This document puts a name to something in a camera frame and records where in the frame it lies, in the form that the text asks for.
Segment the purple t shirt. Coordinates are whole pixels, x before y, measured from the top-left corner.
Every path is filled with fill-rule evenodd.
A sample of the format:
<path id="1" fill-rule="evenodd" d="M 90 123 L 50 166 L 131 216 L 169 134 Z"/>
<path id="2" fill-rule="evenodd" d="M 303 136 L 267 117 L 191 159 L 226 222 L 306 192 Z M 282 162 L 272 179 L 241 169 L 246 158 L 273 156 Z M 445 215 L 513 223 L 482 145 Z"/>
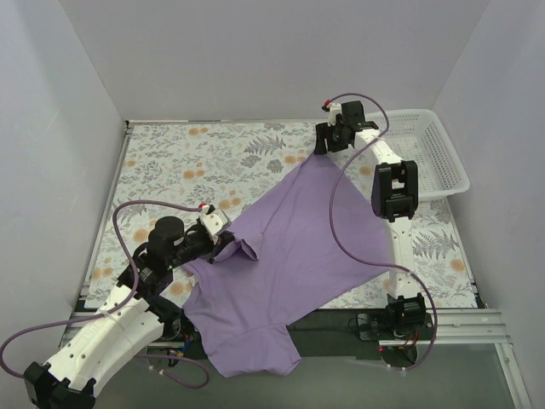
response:
<path id="1" fill-rule="evenodd" d="M 225 261 L 186 265 L 197 283 L 184 303 L 204 346 L 269 325 L 288 326 L 383 274 L 389 241 L 362 193 L 325 156 L 311 156 L 230 227 L 237 250 Z M 209 358 L 224 377 L 289 374 L 298 353 L 256 362 Z"/>

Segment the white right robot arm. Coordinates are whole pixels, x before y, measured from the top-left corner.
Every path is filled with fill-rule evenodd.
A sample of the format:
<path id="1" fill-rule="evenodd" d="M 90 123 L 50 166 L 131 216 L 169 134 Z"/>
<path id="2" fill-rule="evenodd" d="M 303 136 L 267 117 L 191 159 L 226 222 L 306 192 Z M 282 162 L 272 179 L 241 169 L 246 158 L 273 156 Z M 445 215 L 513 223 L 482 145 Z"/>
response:
<path id="1" fill-rule="evenodd" d="M 327 100 L 322 105 L 328 118 L 316 126 L 317 155 L 337 153 L 353 147 L 369 157 L 375 166 L 370 196 L 371 209 L 382 219 L 389 234 L 391 262 L 370 262 L 386 267 L 389 272 L 387 306 L 383 316 L 370 322 L 370 330 L 377 334 L 387 331 L 392 337 L 403 339 L 404 348 L 415 344 L 422 328 L 430 329 L 425 296 L 429 291 L 414 272 L 412 251 L 412 222 L 419 205 L 418 167 L 415 161 L 401 158 L 382 139 L 389 131 L 366 118 L 361 101 L 336 103 Z"/>

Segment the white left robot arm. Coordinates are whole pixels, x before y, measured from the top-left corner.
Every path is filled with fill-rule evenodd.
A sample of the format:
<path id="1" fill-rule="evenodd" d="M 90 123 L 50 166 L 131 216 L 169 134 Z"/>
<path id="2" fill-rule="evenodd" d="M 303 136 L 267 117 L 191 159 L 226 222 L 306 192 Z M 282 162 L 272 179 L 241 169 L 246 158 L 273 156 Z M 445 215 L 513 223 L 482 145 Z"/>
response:
<path id="1" fill-rule="evenodd" d="M 190 228 L 174 216 L 159 219 L 133 253 L 110 295 L 79 332 L 45 363 L 24 372 L 38 408 L 91 408 L 106 383 L 149 343 L 188 335 L 193 325 L 163 297 L 175 268 L 212 258 L 232 235 L 222 210 L 200 216 Z"/>

